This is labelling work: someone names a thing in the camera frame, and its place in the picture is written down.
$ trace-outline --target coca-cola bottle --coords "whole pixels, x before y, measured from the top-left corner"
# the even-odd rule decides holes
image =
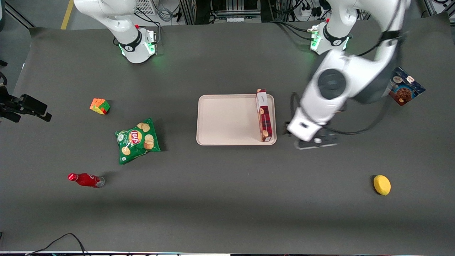
[[[104,185],[104,178],[91,175],[91,174],[75,174],[70,173],[68,175],[68,179],[71,181],[77,182],[81,186],[92,187],[92,188],[100,188]]]

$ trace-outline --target green chip bag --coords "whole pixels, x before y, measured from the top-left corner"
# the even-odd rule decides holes
[[[120,165],[145,155],[149,151],[161,151],[151,118],[139,123],[133,129],[116,131],[115,135],[120,148]]]

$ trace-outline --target lemon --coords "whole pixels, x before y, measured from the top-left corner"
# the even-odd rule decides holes
[[[384,175],[377,175],[374,180],[374,189],[381,195],[388,195],[390,193],[390,181]]]

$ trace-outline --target beige tray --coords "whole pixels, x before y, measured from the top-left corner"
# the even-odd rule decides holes
[[[272,145],[277,141],[275,101],[267,94],[272,139],[262,142],[256,94],[202,95],[197,111],[196,141],[202,146]]]

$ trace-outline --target dark gray mat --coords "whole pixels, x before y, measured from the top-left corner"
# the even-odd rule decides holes
[[[312,23],[300,23],[310,27]],[[427,91],[393,103],[373,130],[335,147],[202,147],[203,94],[275,97],[278,130],[302,93],[315,55],[275,24],[163,28],[159,54],[128,63],[108,30],[33,31],[15,93],[49,104],[50,123],[23,117],[0,128],[2,250],[35,250],[73,232],[90,251],[305,254],[455,254],[455,49],[446,15],[415,20],[403,68]],[[369,49],[373,21],[358,22],[349,51]],[[111,112],[88,109],[94,97]],[[333,126],[369,124],[382,102],[338,114]],[[114,131],[154,118],[166,152],[118,165]],[[103,174],[102,189],[66,180]],[[390,195],[374,193],[384,174]],[[53,250],[78,250],[70,238]]]

